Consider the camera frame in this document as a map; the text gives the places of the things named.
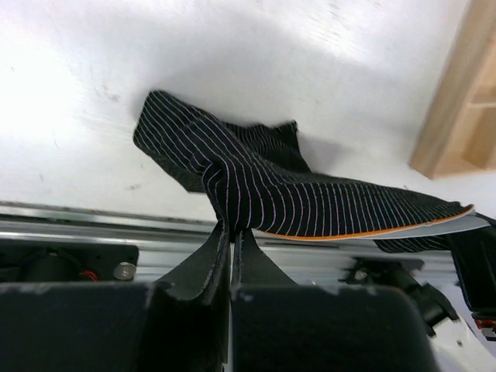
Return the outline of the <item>aluminium rail frame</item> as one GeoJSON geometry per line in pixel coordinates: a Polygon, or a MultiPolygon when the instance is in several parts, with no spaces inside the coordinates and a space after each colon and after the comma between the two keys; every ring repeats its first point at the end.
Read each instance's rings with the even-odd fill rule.
{"type": "MultiPolygon", "coordinates": [[[[139,249],[136,278],[151,281],[193,253],[213,230],[211,222],[152,218],[73,208],[1,205],[1,236],[53,243],[132,245],[139,249]]],[[[303,243],[255,234],[259,247],[302,284],[334,284],[356,257],[388,258],[371,241],[303,243]]]]}

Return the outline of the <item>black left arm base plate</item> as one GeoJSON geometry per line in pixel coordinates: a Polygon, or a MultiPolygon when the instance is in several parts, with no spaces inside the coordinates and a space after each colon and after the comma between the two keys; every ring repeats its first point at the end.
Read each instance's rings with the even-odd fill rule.
{"type": "Polygon", "coordinates": [[[132,281],[137,246],[1,240],[1,282],[132,281]]]}

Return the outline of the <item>black pinstriped underwear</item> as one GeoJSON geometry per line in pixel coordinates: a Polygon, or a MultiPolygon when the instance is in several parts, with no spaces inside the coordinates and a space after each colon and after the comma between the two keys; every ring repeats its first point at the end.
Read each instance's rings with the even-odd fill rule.
{"type": "Polygon", "coordinates": [[[207,195],[231,233],[286,239],[376,236],[469,215],[470,205],[318,174],[298,146],[296,122],[238,126],[165,91],[150,92],[134,144],[183,188],[207,195]]]}

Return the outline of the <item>wooden compartment tray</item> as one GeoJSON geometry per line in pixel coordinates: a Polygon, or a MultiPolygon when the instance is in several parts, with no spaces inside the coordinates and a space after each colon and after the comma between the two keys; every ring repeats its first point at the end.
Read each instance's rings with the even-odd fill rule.
{"type": "Polygon", "coordinates": [[[409,165],[430,178],[495,169],[495,3],[473,1],[409,165]]]}

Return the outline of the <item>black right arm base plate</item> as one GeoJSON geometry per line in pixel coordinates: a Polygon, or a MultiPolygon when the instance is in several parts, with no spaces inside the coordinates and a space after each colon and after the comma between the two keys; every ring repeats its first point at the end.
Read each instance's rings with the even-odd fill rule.
{"type": "Polygon", "coordinates": [[[414,272],[421,270],[419,259],[386,259],[355,257],[354,265],[340,281],[346,284],[375,285],[397,288],[416,303],[426,327],[427,335],[436,335],[435,327],[449,319],[458,322],[460,317],[448,298],[431,284],[420,284],[414,272]]]}

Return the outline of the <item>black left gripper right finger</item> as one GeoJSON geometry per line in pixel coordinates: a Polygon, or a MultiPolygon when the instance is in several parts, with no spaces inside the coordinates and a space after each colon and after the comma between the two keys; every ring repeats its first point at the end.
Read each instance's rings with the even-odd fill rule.
{"type": "Polygon", "coordinates": [[[298,285],[242,231],[234,244],[231,284],[232,361],[274,364],[288,317],[284,301],[298,285]]]}

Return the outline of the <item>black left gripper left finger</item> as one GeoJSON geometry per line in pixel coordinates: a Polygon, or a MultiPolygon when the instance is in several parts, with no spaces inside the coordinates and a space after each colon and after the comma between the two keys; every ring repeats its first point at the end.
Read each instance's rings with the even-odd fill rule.
{"type": "Polygon", "coordinates": [[[229,330],[229,233],[207,240],[157,282],[160,331],[169,364],[221,364],[229,330]]]}

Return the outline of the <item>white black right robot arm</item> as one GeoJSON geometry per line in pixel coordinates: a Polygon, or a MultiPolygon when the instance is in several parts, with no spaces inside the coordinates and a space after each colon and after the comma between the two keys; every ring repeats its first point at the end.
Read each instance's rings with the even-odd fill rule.
{"type": "Polygon", "coordinates": [[[447,236],[459,287],[476,327],[495,341],[495,220],[476,214],[487,225],[447,236]]]}

